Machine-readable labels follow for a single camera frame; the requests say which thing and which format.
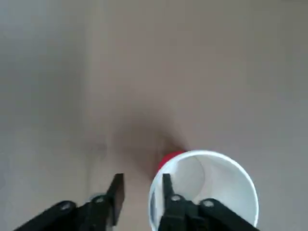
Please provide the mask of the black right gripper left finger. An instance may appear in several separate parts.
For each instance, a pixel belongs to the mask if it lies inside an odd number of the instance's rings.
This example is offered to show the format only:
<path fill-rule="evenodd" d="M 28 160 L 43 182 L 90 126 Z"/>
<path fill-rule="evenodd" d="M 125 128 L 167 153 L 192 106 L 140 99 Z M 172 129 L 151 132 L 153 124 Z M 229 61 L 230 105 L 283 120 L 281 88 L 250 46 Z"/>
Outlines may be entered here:
<path fill-rule="evenodd" d="M 117 173 L 106 193 L 98 194 L 78 206 L 73 201 L 60 201 L 17 231 L 111 231 L 125 199 L 124 174 Z"/>

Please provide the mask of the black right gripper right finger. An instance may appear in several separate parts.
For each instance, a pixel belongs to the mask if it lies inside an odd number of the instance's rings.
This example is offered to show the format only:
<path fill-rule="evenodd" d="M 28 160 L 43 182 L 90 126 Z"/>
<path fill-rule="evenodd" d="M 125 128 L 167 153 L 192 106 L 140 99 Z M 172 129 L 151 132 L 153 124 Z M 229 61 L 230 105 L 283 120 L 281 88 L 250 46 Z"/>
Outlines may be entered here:
<path fill-rule="evenodd" d="M 170 174 L 163 174 L 164 212 L 159 231 L 257 231 L 248 221 L 213 198 L 195 204 L 173 190 Z"/>

